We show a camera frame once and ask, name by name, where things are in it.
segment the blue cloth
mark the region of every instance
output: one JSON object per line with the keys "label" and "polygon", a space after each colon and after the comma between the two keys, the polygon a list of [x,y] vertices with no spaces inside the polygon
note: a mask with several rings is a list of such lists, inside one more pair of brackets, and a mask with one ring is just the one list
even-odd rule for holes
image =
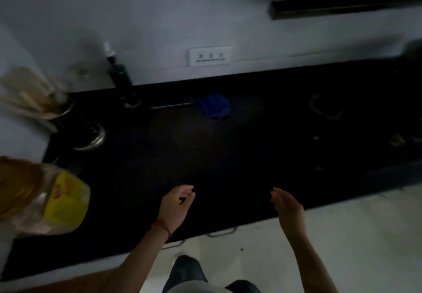
{"label": "blue cloth", "polygon": [[222,94],[216,93],[199,99],[199,104],[207,117],[220,120],[228,116],[231,110],[230,102]]}

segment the red string bracelet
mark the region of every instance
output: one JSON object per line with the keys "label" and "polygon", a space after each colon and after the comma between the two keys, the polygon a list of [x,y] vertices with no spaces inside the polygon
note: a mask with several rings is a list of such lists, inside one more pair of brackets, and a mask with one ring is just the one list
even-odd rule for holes
{"label": "red string bracelet", "polygon": [[155,226],[161,226],[163,229],[165,229],[168,233],[168,238],[171,239],[171,237],[173,235],[172,235],[172,233],[170,233],[170,231],[168,230],[168,228],[166,226],[166,223],[163,220],[159,219],[153,225],[151,225],[152,228],[155,227]]}

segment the outlet cover plate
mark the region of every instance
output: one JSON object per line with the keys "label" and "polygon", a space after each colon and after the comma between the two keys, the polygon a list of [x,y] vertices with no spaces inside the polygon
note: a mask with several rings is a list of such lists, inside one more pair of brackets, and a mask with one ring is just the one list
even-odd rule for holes
{"label": "outlet cover plate", "polygon": [[189,66],[229,64],[232,61],[233,45],[221,47],[195,47],[189,49]]}

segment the metal handle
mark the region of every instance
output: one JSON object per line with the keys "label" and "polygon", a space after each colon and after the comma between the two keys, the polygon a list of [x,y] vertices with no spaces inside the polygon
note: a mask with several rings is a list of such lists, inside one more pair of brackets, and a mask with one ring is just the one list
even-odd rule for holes
{"label": "metal handle", "polygon": [[179,242],[180,242],[179,244],[169,245],[169,246],[167,246],[167,247],[165,247],[165,248],[162,248],[162,250],[171,249],[171,248],[176,248],[176,247],[178,247],[178,246],[181,246],[181,245],[182,245],[185,241],[186,241],[186,240],[179,241]]}
{"label": "metal handle", "polygon": [[233,230],[231,230],[231,231],[228,231],[228,232],[226,232],[226,233],[223,233],[223,234],[218,234],[218,235],[213,235],[213,234],[211,234],[211,233],[208,233],[208,234],[205,234],[206,236],[208,236],[208,237],[212,237],[212,238],[214,238],[214,237],[222,237],[223,235],[228,235],[228,234],[233,234],[233,233],[235,233],[236,231],[237,231],[237,226],[235,226],[235,227],[233,227]]}

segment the hand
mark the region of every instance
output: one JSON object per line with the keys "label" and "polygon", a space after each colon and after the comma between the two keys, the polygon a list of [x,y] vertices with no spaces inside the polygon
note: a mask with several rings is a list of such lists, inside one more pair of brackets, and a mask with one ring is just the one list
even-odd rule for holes
{"label": "hand", "polygon": [[278,220],[287,238],[306,237],[303,206],[286,191],[274,188],[270,201],[278,212]]}
{"label": "hand", "polygon": [[[170,233],[176,231],[184,221],[195,198],[195,192],[192,192],[192,189],[193,185],[181,185],[162,198],[158,219],[164,221]],[[180,198],[186,198],[186,200],[182,203]]]}

